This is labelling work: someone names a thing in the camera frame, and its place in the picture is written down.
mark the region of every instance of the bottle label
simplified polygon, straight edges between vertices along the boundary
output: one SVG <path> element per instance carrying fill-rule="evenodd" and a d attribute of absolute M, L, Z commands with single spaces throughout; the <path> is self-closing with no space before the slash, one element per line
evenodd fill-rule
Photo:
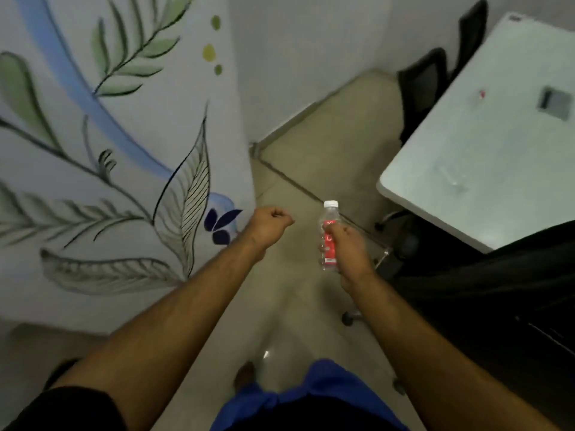
<path fill-rule="evenodd" d="M 333 224 L 337 221 L 324 221 L 324 230 L 326 229 L 327 225 Z M 326 257 L 324 263 L 327 265 L 335 265 L 338 263 L 337 259 L 335 258 L 335 242 L 334 236 L 329 233 L 324 232 L 324 255 Z"/>

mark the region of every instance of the person's left hand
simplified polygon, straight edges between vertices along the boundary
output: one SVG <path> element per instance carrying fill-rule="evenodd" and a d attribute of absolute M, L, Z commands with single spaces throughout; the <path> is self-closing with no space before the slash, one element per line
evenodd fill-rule
<path fill-rule="evenodd" d="M 240 238 L 255 245 L 259 260 L 263 258 L 266 249 L 275 244 L 284 234 L 286 228 L 295 221 L 284 209 L 275 206 L 260 207 L 254 210 L 254 215 Z"/>

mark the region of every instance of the tile grout line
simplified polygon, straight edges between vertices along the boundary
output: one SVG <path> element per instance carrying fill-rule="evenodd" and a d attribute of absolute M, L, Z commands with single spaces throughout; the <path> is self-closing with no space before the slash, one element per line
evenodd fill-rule
<path fill-rule="evenodd" d="M 297 183 L 296 181 L 292 180 L 290 177 L 288 177 L 287 175 L 285 175 L 283 172 L 281 172 L 280 170 L 276 169 L 271 163 L 263 160 L 261 157 L 253 157 L 253 159 L 258 160 L 262 165 L 264 165 L 267 169 L 269 169 L 271 172 L 277 174 L 279 177 L 281 177 L 285 182 L 291 184 L 293 187 L 295 187 L 296 189 L 298 189 L 300 192 L 303 192 L 305 195 L 309 196 L 310 198 L 312 198 L 314 201 L 318 201 L 320 203 L 323 204 L 323 200 L 318 197 L 316 194 L 310 192 L 309 190 L 307 190 L 305 187 L 303 187 L 302 185 L 300 185 L 299 183 Z M 376 239 L 375 236 L 373 236 L 369 231 L 367 231 L 365 228 L 363 228 L 361 225 L 356 224 L 351 218 L 343 215 L 340 213 L 340 216 L 345 219 L 349 224 L 353 225 L 354 227 L 356 227 L 357 229 L 363 231 L 363 233 L 367 236 L 368 239 L 370 239 L 373 243 L 381 246 L 383 249 L 389 248 L 389 245 L 383 243 L 382 241 Z"/>

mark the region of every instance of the tabletop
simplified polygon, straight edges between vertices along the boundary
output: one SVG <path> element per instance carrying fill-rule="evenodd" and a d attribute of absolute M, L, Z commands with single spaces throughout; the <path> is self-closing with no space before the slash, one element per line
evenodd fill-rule
<path fill-rule="evenodd" d="M 574 220 L 572 94 L 575 33 L 508 13 L 377 189 L 483 253 Z"/>

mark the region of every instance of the clear plastic bottle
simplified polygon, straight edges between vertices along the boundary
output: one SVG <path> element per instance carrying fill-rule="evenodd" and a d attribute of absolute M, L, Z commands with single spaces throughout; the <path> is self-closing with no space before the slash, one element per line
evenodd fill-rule
<path fill-rule="evenodd" d="M 324 211 L 320 217 L 320 235 L 321 235 L 321 268 L 324 271 L 337 271 L 338 260 L 335 255 L 335 246 L 333 237 L 327 233 L 325 227 L 334 222 L 340 222 L 339 205 L 337 201 L 325 201 Z"/>

